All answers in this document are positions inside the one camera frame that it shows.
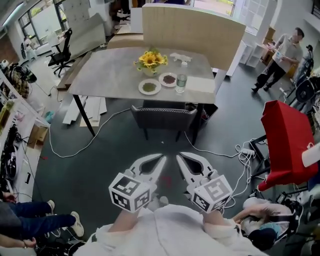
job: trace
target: white cube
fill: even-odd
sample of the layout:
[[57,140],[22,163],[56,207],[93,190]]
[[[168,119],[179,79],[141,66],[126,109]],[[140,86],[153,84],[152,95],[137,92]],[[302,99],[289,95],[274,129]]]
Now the white cube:
[[196,187],[191,201],[204,212],[211,213],[221,208],[232,193],[233,190],[226,177],[221,175],[202,186]]
[[109,192],[112,203],[128,212],[135,213],[151,201],[151,186],[123,173],[118,173]]

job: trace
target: red fabric cover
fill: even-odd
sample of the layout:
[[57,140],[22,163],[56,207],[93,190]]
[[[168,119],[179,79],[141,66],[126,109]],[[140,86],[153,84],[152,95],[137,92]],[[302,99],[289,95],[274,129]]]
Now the red fabric cover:
[[278,100],[265,103],[261,122],[264,126],[270,174],[258,185],[260,191],[274,185],[301,184],[317,174],[318,164],[304,167],[302,153],[315,144],[308,117]]

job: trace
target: flower bouquet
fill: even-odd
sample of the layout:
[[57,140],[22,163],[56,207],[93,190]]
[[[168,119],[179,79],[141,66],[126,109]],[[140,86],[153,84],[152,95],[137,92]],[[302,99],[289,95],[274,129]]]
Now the flower bouquet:
[[148,77],[154,77],[161,65],[168,65],[168,57],[162,56],[156,48],[150,48],[134,64],[137,70],[142,71]]

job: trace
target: gray upholstered chair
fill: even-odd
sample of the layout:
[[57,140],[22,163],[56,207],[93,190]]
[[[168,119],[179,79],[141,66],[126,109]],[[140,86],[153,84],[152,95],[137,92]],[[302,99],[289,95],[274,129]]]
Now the gray upholstered chair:
[[196,109],[189,111],[185,106],[184,102],[145,100],[142,107],[131,106],[131,112],[147,140],[147,129],[166,129],[178,131],[177,142],[181,132],[189,129],[197,113]]

